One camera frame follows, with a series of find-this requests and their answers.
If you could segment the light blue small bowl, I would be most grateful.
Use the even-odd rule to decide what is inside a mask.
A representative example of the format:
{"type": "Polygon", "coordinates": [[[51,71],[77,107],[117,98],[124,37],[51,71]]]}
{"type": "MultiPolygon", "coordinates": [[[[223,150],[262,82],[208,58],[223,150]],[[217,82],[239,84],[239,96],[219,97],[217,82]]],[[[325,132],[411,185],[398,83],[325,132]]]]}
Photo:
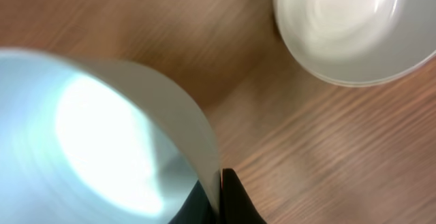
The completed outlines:
{"type": "Polygon", "coordinates": [[[216,138],[160,72],[1,50],[1,222],[169,223],[200,182],[219,218],[216,138]]]}

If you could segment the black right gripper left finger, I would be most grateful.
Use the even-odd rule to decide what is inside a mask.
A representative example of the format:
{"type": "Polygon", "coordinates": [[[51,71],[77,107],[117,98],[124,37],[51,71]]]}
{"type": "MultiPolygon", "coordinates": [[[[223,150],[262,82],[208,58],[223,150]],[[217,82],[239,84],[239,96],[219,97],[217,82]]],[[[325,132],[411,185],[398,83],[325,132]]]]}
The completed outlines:
{"type": "Polygon", "coordinates": [[[216,224],[217,217],[199,181],[169,224],[216,224]]]}

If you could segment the grey small bowl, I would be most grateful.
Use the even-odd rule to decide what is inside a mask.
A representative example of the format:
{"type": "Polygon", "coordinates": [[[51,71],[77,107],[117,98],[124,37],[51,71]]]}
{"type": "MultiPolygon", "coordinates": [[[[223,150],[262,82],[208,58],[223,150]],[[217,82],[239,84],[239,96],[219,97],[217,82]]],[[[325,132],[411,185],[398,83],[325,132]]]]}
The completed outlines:
{"type": "Polygon", "coordinates": [[[389,82],[435,56],[435,0],[273,0],[273,5],[290,54],[333,84],[389,82]]]}

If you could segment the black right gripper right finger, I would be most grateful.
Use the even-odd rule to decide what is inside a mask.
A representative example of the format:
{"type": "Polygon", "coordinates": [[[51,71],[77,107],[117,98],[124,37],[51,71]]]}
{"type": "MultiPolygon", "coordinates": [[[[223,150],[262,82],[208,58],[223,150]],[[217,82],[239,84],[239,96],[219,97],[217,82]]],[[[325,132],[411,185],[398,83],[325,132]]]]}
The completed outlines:
{"type": "Polygon", "coordinates": [[[231,168],[222,171],[220,198],[220,218],[223,223],[266,224],[231,168]]]}

